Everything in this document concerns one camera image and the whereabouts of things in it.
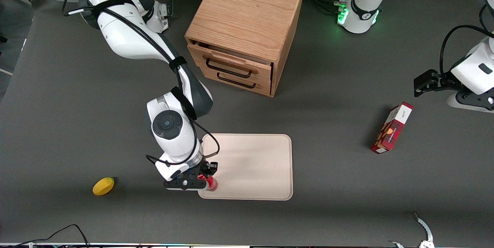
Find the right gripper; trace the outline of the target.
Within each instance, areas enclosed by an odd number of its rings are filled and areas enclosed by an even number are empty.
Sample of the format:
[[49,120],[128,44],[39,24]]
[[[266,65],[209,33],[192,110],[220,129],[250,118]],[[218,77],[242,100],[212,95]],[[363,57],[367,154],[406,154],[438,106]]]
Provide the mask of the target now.
[[[198,165],[202,159],[203,159],[203,154],[198,153],[197,155],[193,155],[187,162],[184,162],[183,164],[170,165],[168,167],[167,164],[165,164],[164,162],[156,161],[155,167],[158,170],[159,174],[162,176],[162,178],[164,178],[164,180],[171,181],[179,174],[182,174],[185,171],[193,167],[196,167],[196,165]],[[199,180],[208,182],[208,176],[213,176],[217,172],[217,169],[218,169],[217,162],[203,161],[202,174],[199,174],[197,178]]]

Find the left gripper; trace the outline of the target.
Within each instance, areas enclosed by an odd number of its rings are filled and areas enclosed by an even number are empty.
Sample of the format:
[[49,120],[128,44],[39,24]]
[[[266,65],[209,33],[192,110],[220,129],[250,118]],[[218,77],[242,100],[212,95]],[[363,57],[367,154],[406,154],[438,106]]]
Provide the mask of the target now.
[[427,70],[413,80],[414,97],[426,92],[468,90],[480,95],[494,86],[493,42],[482,41],[461,58],[450,71],[442,74],[444,83],[439,82],[436,70]]

